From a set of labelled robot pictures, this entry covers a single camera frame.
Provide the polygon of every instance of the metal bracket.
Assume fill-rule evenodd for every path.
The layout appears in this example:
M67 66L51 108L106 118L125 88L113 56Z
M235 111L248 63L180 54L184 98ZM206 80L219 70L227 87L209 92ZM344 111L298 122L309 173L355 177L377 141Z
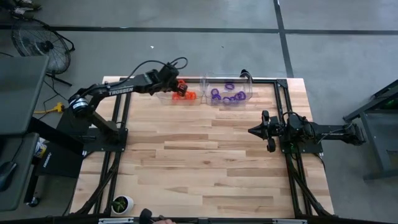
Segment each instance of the metal bracket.
M283 88L287 88L287 80L286 79L277 79L276 82L282 86Z
M307 142L299 142L296 143L294 147L292 147L290 141L284 141L284 137L279 137L280 144L282 145L281 149L285 154L295 154L295 153L323 153L323 148L321 144L315 144L311 141Z
M134 223L133 217L127 218L100 218L98 224Z
M98 128L90 128L86 135L80 136L80 140L85 143L83 150L87 152L123 152L126 148L128 133L127 128L119 129L119 144L109 144Z
M273 219L273 224L307 224L306 220L293 220L293 219Z

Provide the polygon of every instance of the electric fan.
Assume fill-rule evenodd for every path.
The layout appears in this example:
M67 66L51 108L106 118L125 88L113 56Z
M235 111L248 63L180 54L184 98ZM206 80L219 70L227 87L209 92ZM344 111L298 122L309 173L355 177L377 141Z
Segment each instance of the electric fan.
M64 73L70 65L70 52L75 50L72 41L37 19L17 21L12 27L11 39L21 56L47 55L49 57L47 76L69 86L72 85L55 77ZM72 45L70 49L64 40Z

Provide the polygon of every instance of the green plant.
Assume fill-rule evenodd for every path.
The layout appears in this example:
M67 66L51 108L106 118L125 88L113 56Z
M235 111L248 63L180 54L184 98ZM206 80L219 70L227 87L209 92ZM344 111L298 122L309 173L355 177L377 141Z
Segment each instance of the green plant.
M118 197L112 202L113 210L117 213L121 213L126 209L126 199L124 197Z

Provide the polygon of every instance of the yellow cable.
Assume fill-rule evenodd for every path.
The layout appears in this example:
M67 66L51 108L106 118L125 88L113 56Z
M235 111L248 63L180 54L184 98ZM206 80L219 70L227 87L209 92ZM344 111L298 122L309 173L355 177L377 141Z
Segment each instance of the yellow cable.
M44 114L44 113L51 113L51 112L58 112L58 113L62 113L63 112L63 105L61 102L58 102L56 106L54 106L51 110L47 110L47 111L35 111L34 113L37 114Z

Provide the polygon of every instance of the person's hand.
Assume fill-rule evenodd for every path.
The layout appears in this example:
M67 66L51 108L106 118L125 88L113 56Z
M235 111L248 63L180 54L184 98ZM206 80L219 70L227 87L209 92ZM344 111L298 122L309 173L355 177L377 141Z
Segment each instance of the person's hand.
M153 224L175 224L175 222L173 222L172 220L161 220L154 222Z

